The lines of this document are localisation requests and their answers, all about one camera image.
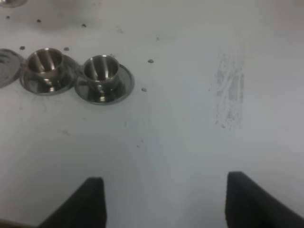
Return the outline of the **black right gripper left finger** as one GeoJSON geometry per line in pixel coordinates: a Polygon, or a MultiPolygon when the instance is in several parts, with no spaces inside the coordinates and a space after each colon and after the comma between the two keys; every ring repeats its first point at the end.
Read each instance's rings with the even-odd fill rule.
{"type": "Polygon", "coordinates": [[[105,228],[106,201],[102,178],[88,178],[40,228],[105,228]]]}

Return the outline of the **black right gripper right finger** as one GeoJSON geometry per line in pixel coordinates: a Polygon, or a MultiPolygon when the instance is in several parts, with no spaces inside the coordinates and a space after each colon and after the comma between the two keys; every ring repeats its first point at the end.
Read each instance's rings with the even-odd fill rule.
{"type": "Polygon", "coordinates": [[[240,171],[229,172],[225,202],[229,228],[302,228],[304,218],[240,171]]]}

